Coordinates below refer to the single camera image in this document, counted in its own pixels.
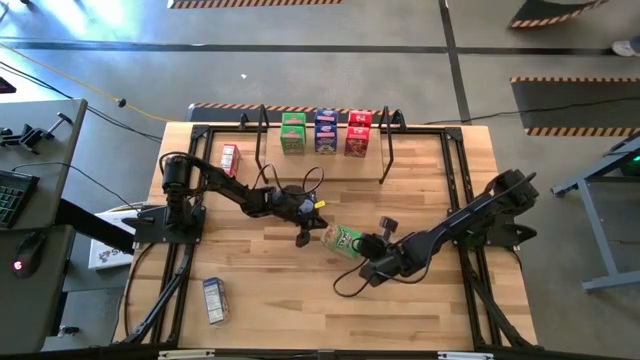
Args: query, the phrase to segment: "green cereal box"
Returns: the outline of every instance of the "green cereal box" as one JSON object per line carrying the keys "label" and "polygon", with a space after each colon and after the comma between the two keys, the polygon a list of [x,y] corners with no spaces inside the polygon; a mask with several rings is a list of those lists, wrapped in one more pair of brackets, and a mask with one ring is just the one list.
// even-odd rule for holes
{"label": "green cereal box", "polygon": [[283,113],[282,125],[306,126],[307,114],[305,113]]}
{"label": "green cereal box", "polygon": [[335,253],[355,259],[360,254],[357,249],[357,241],[362,233],[351,230],[346,226],[331,224],[320,239],[322,244]]}
{"label": "green cereal box", "polygon": [[302,126],[282,125],[280,130],[280,142],[285,155],[304,154],[307,137]]}

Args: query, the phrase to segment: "red cereal box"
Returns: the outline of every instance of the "red cereal box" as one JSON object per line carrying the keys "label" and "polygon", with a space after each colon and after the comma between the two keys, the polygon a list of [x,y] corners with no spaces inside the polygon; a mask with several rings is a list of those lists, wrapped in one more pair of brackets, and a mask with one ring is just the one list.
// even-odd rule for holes
{"label": "red cereal box", "polygon": [[240,150],[234,144],[224,144],[222,149],[222,159],[220,167],[229,176],[238,175],[238,164],[240,163]]}
{"label": "red cereal box", "polygon": [[349,112],[349,126],[371,127],[373,114],[368,111],[351,111]]}
{"label": "red cereal box", "polygon": [[344,147],[344,156],[367,156],[370,130],[367,127],[349,126],[347,128],[347,143]]}

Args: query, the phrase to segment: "blue cereal box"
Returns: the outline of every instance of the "blue cereal box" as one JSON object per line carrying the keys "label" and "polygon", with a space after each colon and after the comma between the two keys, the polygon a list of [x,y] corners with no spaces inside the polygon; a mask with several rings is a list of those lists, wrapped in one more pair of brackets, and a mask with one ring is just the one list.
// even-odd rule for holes
{"label": "blue cereal box", "polygon": [[338,128],[335,125],[316,126],[316,152],[320,154],[335,154],[338,150]]}
{"label": "blue cereal box", "polygon": [[316,111],[316,126],[337,125],[338,112],[335,110],[318,109]]}
{"label": "blue cereal box", "polygon": [[229,319],[229,303],[224,290],[224,282],[220,278],[203,281],[204,301],[207,306],[209,324],[219,324]]}

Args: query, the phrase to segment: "keyboard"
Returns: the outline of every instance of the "keyboard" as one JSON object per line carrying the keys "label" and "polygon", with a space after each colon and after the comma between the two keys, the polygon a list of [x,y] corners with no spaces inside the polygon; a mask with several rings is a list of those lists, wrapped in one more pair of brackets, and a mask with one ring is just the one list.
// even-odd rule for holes
{"label": "keyboard", "polygon": [[36,191],[37,176],[0,170],[0,228],[11,229]]}

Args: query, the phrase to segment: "yellow and black striped barrier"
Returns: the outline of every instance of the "yellow and black striped barrier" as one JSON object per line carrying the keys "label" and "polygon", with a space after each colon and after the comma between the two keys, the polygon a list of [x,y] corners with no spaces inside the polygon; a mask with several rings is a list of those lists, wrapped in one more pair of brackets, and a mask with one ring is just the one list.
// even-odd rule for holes
{"label": "yellow and black striped barrier", "polygon": [[[248,105],[248,104],[218,104],[218,103],[194,103],[194,108],[204,108],[204,109],[229,109],[229,110],[257,110],[260,105]],[[265,105],[265,109],[267,111],[278,111],[278,112],[304,112],[304,113],[315,113],[318,108],[316,107],[305,107],[305,106],[281,106],[281,105]],[[367,110],[367,109],[341,109],[341,108],[321,108],[334,110],[343,115],[348,115],[349,111],[368,111],[373,115],[382,115],[382,110]],[[390,110],[389,114],[393,115],[395,110]]]}
{"label": "yellow and black striped barrier", "polygon": [[[525,6],[523,6],[513,20],[511,20],[509,26],[511,28],[521,29],[557,24],[580,16],[584,12],[602,6],[609,1],[610,0],[596,0],[579,5],[532,1],[530,3],[525,3]],[[552,16],[550,15],[551,13],[561,13],[561,15]]]}
{"label": "yellow and black striped barrier", "polygon": [[343,0],[169,0],[169,9],[212,9],[229,7],[337,5]]}
{"label": "yellow and black striped barrier", "polygon": [[520,118],[529,136],[629,136],[640,131],[640,105],[630,101],[640,94],[640,78],[515,76],[511,86],[518,108],[524,109]]}
{"label": "yellow and black striped barrier", "polygon": [[533,127],[525,128],[529,136],[630,136],[640,128]]}
{"label": "yellow and black striped barrier", "polygon": [[511,82],[640,82],[639,78],[514,76]]}

